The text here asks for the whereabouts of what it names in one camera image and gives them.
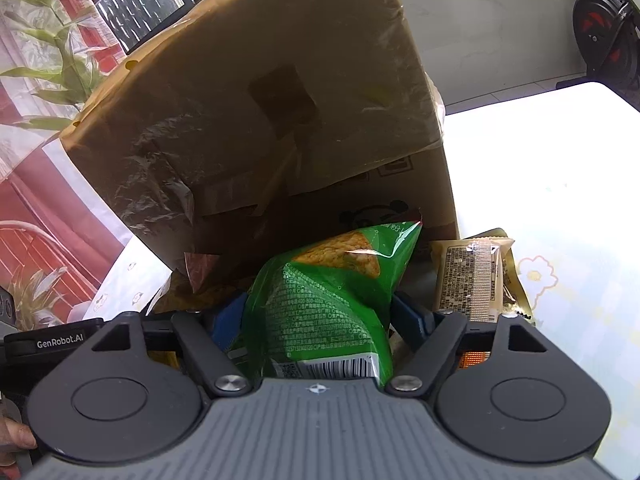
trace black wheel with red markings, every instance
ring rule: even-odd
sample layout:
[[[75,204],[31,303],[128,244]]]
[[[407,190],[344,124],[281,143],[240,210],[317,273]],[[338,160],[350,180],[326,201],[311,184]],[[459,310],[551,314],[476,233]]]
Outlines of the black wheel with red markings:
[[[574,34],[587,67],[602,59],[602,48],[610,42],[612,27],[624,0],[577,0],[574,5]],[[626,20],[596,79],[615,89],[626,89],[638,74],[639,41],[636,27]]]

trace human hand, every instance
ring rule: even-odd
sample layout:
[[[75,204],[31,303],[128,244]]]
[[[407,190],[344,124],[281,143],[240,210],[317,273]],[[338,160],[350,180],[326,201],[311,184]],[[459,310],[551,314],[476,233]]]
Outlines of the human hand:
[[[7,417],[0,421],[0,424],[6,424],[9,436],[8,442],[5,438],[0,439],[0,446],[14,445],[20,449],[36,448],[36,439],[28,426]],[[13,453],[0,453],[0,473],[4,474],[9,480],[20,478],[20,471],[15,463]]]

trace floral tablecloth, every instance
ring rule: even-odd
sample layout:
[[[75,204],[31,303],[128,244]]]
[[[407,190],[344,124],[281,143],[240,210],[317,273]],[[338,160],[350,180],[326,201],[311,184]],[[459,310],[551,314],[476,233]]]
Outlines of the floral tablecloth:
[[[588,83],[447,116],[444,139],[461,236],[516,240],[537,326],[611,401],[596,459],[635,479],[640,112]]]

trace tiled floor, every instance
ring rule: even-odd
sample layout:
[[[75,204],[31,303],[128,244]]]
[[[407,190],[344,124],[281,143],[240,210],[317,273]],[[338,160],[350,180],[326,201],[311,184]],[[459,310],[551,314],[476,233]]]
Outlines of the tiled floor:
[[[457,114],[458,112],[464,112],[465,110],[471,110],[472,108],[479,108],[481,106],[487,106],[503,101],[511,101],[512,99],[520,99],[521,97],[542,94],[542,92],[549,92],[556,89],[556,83],[559,81],[573,79],[574,77],[580,77],[581,75],[584,74],[570,74],[563,77],[556,77],[553,79],[546,79],[544,81],[537,81],[535,83],[528,83],[526,85],[514,86],[513,88],[506,88],[491,94],[473,97],[465,101],[460,101],[459,103],[447,105],[447,115]]]

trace white wall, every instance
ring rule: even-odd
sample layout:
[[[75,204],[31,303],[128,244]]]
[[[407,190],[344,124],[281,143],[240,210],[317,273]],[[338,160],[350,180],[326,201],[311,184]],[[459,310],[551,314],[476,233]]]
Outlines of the white wall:
[[[575,0],[402,0],[444,102],[584,70]]]

